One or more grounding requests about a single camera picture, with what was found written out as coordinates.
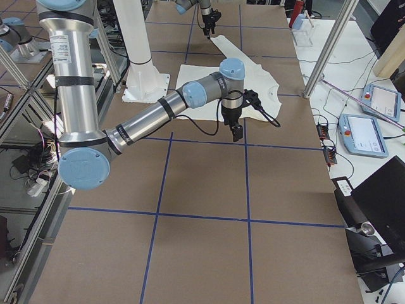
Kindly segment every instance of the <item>blue joint cap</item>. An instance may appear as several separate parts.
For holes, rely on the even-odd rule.
[[[39,4],[53,11],[73,11],[81,7],[87,0],[37,0]]]
[[[178,13],[179,13],[180,15],[185,14],[185,12],[187,11],[183,6],[181,6],[181,5],[179,5],[179,4],[176,4],[176,10],[178,11]]]
[[[7,53],[13,50],[13,46],[5,40],[0,39],[0,48],[3,48]]]
[[[109,175],[109,161],[92,148],[74,148],[59,161],[60,177],[68,186],[90,190],[100,186]]]
[[[237,58],[227,58],[220,64],[220,73],[232,80],[244,80],[245,65]]]
[[[202,84],[191,81],[183,86],[183,97],[190,108],[195,109],[207,103],[207,92]]]
[[[17,18],[17,17],[10,17],[3,19],[3,23],[5,25],[24,25],[23,20]]]

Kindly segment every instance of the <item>white sticker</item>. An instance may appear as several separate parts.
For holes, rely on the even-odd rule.
[[[346,180],[338,180],[337,185],[339,186],[344,196],[352,195],[352,188],[350,188],[350,185],[347,183]]]
[[[72,63],[67,35],[50,36],[53,64]]]

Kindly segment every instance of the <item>white table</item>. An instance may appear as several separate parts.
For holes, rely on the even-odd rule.
[[[301,71],[302,74],[305,75],[305,83],[308,80],[307,76],[311,75],[315,63],[308,63],[302,60],[316,61],[318,59],[322,47],[328,37],[328,34],[332,29],[334,21],[314,20],[314,23],[315,27],[311,36],[313,46],[296,46],[297,56],[300,59]],[[366,84],[366,79],[370,72],[371,66],[374,64],[375,60],[377,60],[377,57],[375,57],[372,52],[372,48],[367,43],[357,23],[355,21],[350,21],[344,33],[342,34],[342,37],[340,38],[340,41],[337,44],[329,62],[337,63],[342,61],[351,61],[353,59],[360,58],[368,53],[371,54],[365,56],[363,59],[353,61],[352,63],[328,64],[324,71],[325,80],[331,82],[332,84],[343,90],[351,90],[355,87],[360,87],[361,89],[356,89],[351,93],[354,97],[360,97],[360,95],[363,93],[363,87]],[[373,82],[375,80],[379,80],[379,78],[375,76],[373,71],[371,71],[367,83]],[[390,80],[378,81],[376,82],[376,85],[395,90],[395,87]],[[388,158],[379,159],[350,155],[343,146],[343,141],[340,134],[336,134],[335,123],[337,122],[337,119],[331,114],[327,113],[323,109],[323,106],[325,105],[325,101],[327,100],[325,109],[336,116],[339,116],[342,110],[343,113],[358,115],[364,115],[364,113],[362,112],[360,106],[352,100],[349,100],[347,106],[345,107],[344,105],[347,98],[345,98],[343,95],[341,95],[341,93],[335,90],[330,92],[330,95],[327,99],[329,90],[330,87],[328,85],[320,82],[316,86],[316,89],[310,98],[311,107],[313,108],[314,114],[320,113],[321,115],[324,115],[325,117],[327,117],[329,123],[333,124],[329,126],[329,134],[333,141],[336,142],[337,152],[348,158],[354,165],[354,174],[350,179],[353,187],[357,187],[394,155],[398,155],[402,160],[405,160],[405,146],[402,145],[403,143],[405,143],[405,137],[389,139],[385,141],[389,152]],[[314,117],[315,122],[318,121],[318,118],[319,117]],[[378,120],[378,123],[384,136],[396,136],[401,134],[401,131],[398,128],[392,126],[387,122]],[[401,125],[405,124],[405,115],[402,114],[399,123]],[[337,156],[337,161],[338,164],[332,166],[330,169],[330,178],[350,176],[352,172],[350,164],[339,155]],[[364,303],[375,303],[375,299],[378,296],[378,291],[372,294],[365,293],[365,290],[367,290],[365,283],[361,279],[359,279],[359,284],[362,290]],[[388,298],[385,301],[385,304],[404,303],[404,301],[405,283],[400,282],[394,284]]]

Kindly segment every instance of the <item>computer monitor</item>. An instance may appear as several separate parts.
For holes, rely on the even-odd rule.
[[[392,251],[405,252],[405,163],[391,158],[352,197]]]

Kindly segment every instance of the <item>metal frame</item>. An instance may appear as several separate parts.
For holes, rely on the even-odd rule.
[[[358,3],[359,0],[345,0],[342,9],[340,10],[340,13],[332,27],[332,30],[330,31],[328,39],[323,46],[322,52],[319,55],[318,61],[314,66],[312,74],[308,79],[305,90],[302,94],[304,98],[310,98],[315,90],[315,87],[322,76],[329,58],[332,55],[335,46],[338,43]]]

